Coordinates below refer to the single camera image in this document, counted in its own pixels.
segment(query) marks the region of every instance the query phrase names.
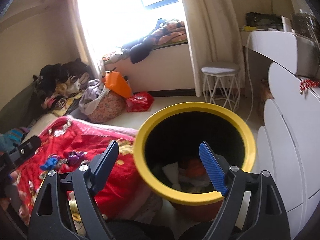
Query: curtain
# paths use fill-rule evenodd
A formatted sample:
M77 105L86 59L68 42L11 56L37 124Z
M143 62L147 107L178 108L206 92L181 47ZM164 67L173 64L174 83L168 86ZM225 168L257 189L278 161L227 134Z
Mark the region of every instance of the curtain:
M79 13L79 1L67 0L71 19L72 30L81 61L91 67L95 78L100 78L104 71L104 65L101 57L95 55L93 46L90 43L90 37L85 28L85 22L81 21Z
M241 68L240 85L245 69L241 37L231 0L181 0L186 15L196 96L202 95L201 68L208 62L227 61Z

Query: orange bag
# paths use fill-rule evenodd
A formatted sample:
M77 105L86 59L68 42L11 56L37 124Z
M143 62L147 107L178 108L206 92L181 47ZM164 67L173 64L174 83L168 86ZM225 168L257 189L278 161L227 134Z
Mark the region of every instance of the orange bag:
M124 80L122 75L117 71L111 71L106 73L106 88L116 92L118 95L128 99L132 96L132 91L130 86Z

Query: window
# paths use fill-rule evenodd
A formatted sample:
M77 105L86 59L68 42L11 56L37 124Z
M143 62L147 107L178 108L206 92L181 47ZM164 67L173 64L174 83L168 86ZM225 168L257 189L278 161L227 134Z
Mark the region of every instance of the window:
M99 56L146 36L159 18L183 20L178 0L78 0L81 21Z

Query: yellow bucket rim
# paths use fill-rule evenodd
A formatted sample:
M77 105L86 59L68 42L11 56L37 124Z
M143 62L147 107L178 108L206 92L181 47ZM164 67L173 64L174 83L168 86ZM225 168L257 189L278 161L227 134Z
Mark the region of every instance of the yellow bucket rim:
M161 197L183 205L199 206L218 202L223 196L217 192L191 194L172 189L160 182L148 168L144 148L150 132L164 119L184 112L206 112L220 116L230 122L239 132L244 142L244 163L242 170L251 172L255 157L256 144L248 125L235 113L222 107L203 102L188 102L166 107L150 116L140 127L134 143L134 162L143 180Z

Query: red string ornament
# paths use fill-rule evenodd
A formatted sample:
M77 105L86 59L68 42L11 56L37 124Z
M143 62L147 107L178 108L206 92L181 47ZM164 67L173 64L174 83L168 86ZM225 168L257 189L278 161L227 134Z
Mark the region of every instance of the red string ornament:
M315 88L320 85L320 81L312 81L311 79L305 79L300 82L300 94L302 95L303 92L308 88Z

